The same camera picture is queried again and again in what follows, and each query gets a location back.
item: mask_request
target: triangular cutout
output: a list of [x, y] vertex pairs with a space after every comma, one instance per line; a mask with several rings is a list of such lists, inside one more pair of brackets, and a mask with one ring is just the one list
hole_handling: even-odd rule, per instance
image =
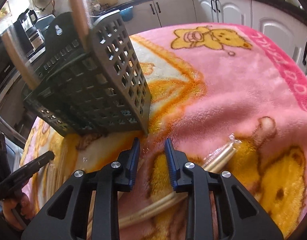
[[238, 213], [241, 219], [245, 219], [248, 217], [252, 217], [257, 215], [257, 210], [254, 206], [249, 202], [249, 200], [244, 196], [241, 190], [236, 187], [232, 186], [232, 192], [237, 204]]
[[61, 220], [65, 218], [73, 189], [73, 186], [68, 186], [61, 193], [61, 195], [55, 200], [55, 202], [47, 211], [48, 216], [52, 216]]

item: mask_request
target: pink blanket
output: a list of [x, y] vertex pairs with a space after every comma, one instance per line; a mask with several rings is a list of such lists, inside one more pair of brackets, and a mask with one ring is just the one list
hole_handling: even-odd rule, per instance
[[[149, 136], [141, 139], [144, 162], [134, 190], [119, 200], [119, 218], [171, 192], [163, 153], [167, 137], [171, 137], [175, 149], [202, 163], [234, 133], [242, 143], [226, 169], [255, 196], [288, 237], [307, 212], [304, 73], [270, 39], [244, 26], [170, 26], [133, 35], [131, 40], [153, 98]], [[119, 139], [134, 135], [119, 135]], [[55, 164], [59, 170], [67, 163], [71, 168], [58, 171], [57, 176], [62, 181], [77, 168], [94, 171], [114, 160], [131, 143], [129, 139], [118, 142], [115, 136], [99, 138], [86, 149], [105, 145], [109, 157], [88, 153], [89, 161], [85, 162], [82, 159], [86, 158], [86, 150], [72, 150], [74, 161], [63, 158]], [[120, 146], [107, 153], [110, 141]], [[28, 147], [36, 143], [30, 140]], [[71, 139], [67, 143], [77, 145]], [[34, 156], [33, 151], [27, 151], [26, 162]], [[44, 190], [39, 191], [44, 181], [36, 179], [28, 185], [27, 193], [32, 195], [32, 188], [37, 187], [39, 199], [39, 194], [44, 194]], [[38, 208], [48, 197], [42, 199], [36, 200]], [[184, 205], [180, 203], [153, 219], [120, 230], [121, 239], [184, 239]]]

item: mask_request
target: table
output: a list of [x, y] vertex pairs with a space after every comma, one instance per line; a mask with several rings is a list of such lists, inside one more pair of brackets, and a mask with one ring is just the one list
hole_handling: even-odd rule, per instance
[[[288, 237], [307, 212], [307, 78], [300, 68], [263, 34], [240, 25], [169, 26], [130, 39], [152, 93], [148, 137], [135, 131], [63, 138], [37, 119], [21, 165], [47, 150], [56, 157], [24, 188], [36, 212], [75, 170], [101, 169], [137, 136], [141, 168], [133, 191], [119, 200], [119, 218], [128, 217], [172, 191], [167, 137], [201, 165], [234, 133], [242, 143], [225, 169]], [[121, 239], [184, 239], [185, 207], [184, 201], [120, 229]]]

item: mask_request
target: silver screw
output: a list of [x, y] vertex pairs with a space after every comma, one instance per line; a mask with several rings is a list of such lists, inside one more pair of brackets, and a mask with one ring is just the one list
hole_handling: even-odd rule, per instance
[[194, 167], [194, 163], [185, 163], [184, 166], [188, 169], [192, 169]]
[[120, 162], [113, 162], [113, 163], [111, 163], [111, 166], [113, 167], [113, 168], [119, 168], [120, 167]]
[[231, 173], [229, 171], [223, 171], [221, 173], [222, 177], [225, 177], [225, 178], [230, 178], [231, 177]]
[[74, 173], [75, 177], [77, 177], [77, 178], [81, 177], [83, 174], [84, 174], [84, 172], [81, 171], [81, 170], [77, 170], [77, 171], [75, 171], [75, 173]]

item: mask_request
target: coffee maker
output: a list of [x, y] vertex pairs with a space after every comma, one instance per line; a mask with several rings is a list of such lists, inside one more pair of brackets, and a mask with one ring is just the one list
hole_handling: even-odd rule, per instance
[[14, 23], [20, 46], [28, 59], [44, 47], [44, 37], [41, 31], [35, 27], [37, 20], [36, 12], [27, 9], [19, 15], [17, 21]]

